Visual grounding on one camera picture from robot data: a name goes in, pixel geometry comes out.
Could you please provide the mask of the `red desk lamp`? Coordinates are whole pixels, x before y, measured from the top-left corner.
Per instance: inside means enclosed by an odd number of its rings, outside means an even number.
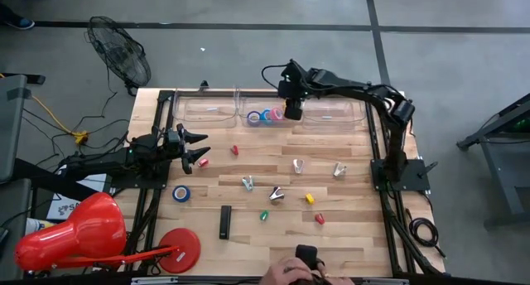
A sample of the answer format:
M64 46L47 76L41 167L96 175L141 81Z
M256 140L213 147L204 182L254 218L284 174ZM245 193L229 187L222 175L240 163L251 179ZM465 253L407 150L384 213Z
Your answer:
M156 248L128 255L126 243L131 238L116 201L97 192L83 200L66 221L24 236L13 256L17 266L26 271L97 264L118 268L159 258L170 273L186 272L200 258L200 240L186 228L166 233Z

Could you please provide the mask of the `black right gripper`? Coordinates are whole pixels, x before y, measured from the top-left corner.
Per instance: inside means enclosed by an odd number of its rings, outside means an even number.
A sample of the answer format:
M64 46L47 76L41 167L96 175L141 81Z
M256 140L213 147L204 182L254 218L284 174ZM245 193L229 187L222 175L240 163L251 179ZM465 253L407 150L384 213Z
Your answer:
M303 115L303 100L307 96L307 72L295 61L290 60L281 73L282 80L278 83L278 96L284 98L284 118L290 120L301 120Z

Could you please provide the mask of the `black floor fan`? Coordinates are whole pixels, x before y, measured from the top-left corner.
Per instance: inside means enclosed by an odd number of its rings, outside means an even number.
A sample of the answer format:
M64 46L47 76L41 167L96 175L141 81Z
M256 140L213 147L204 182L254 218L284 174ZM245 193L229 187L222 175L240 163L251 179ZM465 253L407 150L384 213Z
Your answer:
M117 22L93 16L87 27L89 43L104 64L123 81L128 94L148 84L152 77L144 46L134 40Z

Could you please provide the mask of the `clear plastic bin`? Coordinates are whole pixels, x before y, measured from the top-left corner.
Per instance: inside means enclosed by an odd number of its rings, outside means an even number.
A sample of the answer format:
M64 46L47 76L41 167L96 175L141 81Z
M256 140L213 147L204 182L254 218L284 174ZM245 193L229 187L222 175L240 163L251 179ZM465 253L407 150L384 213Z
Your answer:
M273 121L272 125L265 125L261 123L258 127L250 127L247 124L247 114L250 111L262 112L264 109L280 108L283 111L285 102L283 99L276 97L264 97L264 96L251 96L250 94L241 93L238 98L238 112L237 115L241 121L241 124L247 128L291 128L302 124L301 120L290 120L284 118L280 121Z
M239 91L178 91L172 114L188 129L234 128L238 123Z
M302 107L304 128L353 130L366 118L364 104L355 99L340 97L308 99Z

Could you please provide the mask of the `grey metal cart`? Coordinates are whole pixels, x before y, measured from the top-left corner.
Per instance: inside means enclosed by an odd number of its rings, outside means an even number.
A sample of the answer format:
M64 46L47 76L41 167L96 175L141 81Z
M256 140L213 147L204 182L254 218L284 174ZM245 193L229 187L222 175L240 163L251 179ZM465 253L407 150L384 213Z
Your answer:
M479 144L494 183L509 209L507 215L488 219L486 229L530 224L519 190L530 191L530 93L498 111L475 133L456 146L466 151Z

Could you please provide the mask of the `blue tape roll white core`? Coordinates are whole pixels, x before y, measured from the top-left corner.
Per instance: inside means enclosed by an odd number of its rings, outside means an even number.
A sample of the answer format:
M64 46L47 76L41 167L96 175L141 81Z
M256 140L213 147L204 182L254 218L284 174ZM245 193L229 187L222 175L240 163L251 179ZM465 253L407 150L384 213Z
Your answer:
M187 202L190 199L191 192L187 186L176 186L172 192L172 197L179 203Z

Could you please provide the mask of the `person's hand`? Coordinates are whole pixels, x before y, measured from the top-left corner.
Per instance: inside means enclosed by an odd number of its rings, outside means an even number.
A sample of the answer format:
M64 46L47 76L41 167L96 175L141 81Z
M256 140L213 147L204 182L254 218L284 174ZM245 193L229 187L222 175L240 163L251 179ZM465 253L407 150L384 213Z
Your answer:
M322 278L322 285L355 285L354 282L347 277L333 277L325 275Z
M258 285L291 285L297 281L312 281L310 268L299 258L285 258L271 264Z

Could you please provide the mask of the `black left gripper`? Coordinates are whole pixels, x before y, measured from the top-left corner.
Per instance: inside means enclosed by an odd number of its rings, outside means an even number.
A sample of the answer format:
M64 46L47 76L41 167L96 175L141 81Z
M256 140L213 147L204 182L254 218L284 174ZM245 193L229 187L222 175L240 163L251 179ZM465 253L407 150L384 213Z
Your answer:
M186 144L193 144L205 140L207 134L191 133L182 125L176 130L169 129L164 138L164 154L166 160L181 159L181 166L185 174L191 174L191 163L196 163L211 147L187 149Z

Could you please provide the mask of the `person's shoe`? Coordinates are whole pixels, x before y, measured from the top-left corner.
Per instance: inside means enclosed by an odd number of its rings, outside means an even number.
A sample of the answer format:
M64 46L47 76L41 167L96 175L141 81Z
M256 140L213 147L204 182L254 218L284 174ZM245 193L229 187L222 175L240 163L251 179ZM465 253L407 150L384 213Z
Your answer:
M6 18L2 22L10 27L22 31L32 29L36 25L31 19L19 16Z

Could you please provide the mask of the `white printed sign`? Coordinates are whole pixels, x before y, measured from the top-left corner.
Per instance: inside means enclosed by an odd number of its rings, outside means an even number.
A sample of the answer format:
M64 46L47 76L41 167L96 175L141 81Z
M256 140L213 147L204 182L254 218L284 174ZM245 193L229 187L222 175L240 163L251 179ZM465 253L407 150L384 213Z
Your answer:
M79 183L93 190L101 192L104 184L108 180L106 174L90 175ZM60 194L54 194L50 209L48 210L47 220L66 220L75 208L80 204L78 200L72 200Z

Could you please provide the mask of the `grey equipment case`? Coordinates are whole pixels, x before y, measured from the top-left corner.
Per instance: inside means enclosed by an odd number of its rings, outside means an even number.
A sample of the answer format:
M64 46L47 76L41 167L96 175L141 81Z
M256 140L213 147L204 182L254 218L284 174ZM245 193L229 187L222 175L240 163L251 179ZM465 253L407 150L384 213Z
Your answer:
M0 79L0 183L12 178L24 100L30 96L24 75Z
M18 241L25 235L31 181L20 179L0 185L0 227L7 237L0 244L0 282L21 279L23 271L14 260Z

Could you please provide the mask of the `long black stapler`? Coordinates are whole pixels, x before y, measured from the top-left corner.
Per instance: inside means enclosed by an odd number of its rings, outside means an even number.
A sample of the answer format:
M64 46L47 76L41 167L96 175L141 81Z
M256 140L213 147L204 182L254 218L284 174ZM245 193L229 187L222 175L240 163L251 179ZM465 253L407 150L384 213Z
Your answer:
M219 238L220 239L229 239L231 211L232 211L232 207L230 205L221 206L220 222L219 222Z

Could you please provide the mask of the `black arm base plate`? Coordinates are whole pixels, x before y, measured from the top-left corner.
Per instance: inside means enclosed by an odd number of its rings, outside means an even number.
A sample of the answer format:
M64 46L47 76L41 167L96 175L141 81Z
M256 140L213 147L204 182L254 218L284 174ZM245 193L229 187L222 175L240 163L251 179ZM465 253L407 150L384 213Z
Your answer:
M164 161L152 166L134 167L125 171L110 173L111 187L118 189L163 189L167 179L171 161Z
M392 182L383 172L383 159L370 162L373 188L376 191L430 191L425 162L422 159L409 159L401 179Z

